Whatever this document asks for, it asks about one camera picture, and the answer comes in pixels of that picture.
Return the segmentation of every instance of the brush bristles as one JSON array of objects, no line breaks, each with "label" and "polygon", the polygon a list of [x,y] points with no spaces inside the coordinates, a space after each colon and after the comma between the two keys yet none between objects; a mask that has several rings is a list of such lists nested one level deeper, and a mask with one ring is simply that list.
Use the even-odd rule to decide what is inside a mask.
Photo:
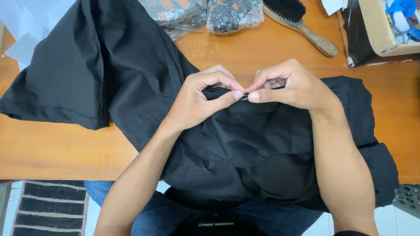
[{"label": "brush bristles", "polygon": [[306,13],[306,7],[299,0],[263,0],[265,6],[282,18],[297,23]]}]

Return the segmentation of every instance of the blue jeans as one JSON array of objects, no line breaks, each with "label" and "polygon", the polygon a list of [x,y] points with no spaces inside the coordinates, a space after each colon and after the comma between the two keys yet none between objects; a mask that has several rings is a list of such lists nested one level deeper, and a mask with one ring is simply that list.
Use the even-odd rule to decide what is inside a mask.
[{"label": "blue jeans", "polygon": [[[85,181],[87,193],[100,206],[114,181]],[[293,204],[273,204],[250,201],[225,211],[238,219],[255,225],[267,235],[302,235],[323,212],[309,210]],[[192,215],[203,213],[180,206],[155,192],[149,203],[135,220],[132,236],[171,235],[178,224]]]}]

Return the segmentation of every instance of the person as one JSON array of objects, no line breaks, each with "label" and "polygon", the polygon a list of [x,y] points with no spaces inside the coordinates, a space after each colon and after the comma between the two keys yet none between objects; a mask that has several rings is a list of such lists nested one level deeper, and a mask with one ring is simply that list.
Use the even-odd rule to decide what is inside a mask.
[{"label": "person", "polygon": [[[202,91],[216,86],[230,87],[232,91],[207,100]],[[297,60],[257,71],[247,89],[221,65],[188,76],[152,139],[118,179],[85,182],[87,192],[102,206],[94,236],[171,235],[181,225],[187,227],[188,224],[182,224],[183,220],[196,211],[168,201],[155,191],[166,160],[183,130],[229,107],[244,93],[249,93],[250,102],[282,102],[309,110],[316,177],[320,195],[332,214],[335,235],[377,236],[372,177],[353,142],[343,106],[338,97]],[[250,200],[224,214],[256,228],[237,235],[292,236],[304,233],[322,212],[292,204],[271,205]],[[209,228],[214,235],[223,235],[221,232],[229,227]]]}]

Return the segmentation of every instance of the orange tabletop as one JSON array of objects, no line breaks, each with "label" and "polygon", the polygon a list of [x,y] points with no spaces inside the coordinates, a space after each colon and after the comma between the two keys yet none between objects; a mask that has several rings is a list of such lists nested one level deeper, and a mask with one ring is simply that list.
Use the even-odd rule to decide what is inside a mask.
[{"label": "orange tabletop", "polygon": [[[349,68],[337,16],[328,17],[321,1],[303,3],[306,25],[337,44],[339,53],[334,58],[325,57],[300,34],[268,17],[259,27],[233,34],[193,32],[176,45],[197,68],[221,63],[244,87],[258,69],[290,58],[320,78],[363,79],[373,96],[375,135],[394,157],[400,182],[420,184],[420,62]],[[4,48],[13,42],[7,33]],[[15,60],[1,59],[0,96],[18,73]],[[114,124],[92,131],[75,124],[0,115],[0,179],[114,180],[136,154]]]}]

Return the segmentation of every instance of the floor mat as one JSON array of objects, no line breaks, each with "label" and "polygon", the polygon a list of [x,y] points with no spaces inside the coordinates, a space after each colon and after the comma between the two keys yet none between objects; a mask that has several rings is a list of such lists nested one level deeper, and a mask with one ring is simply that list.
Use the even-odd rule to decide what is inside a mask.
[{"label": "floor mat", "polygon": [[12,236],[84,236],[87,203],[83,181],[26,180]]}]

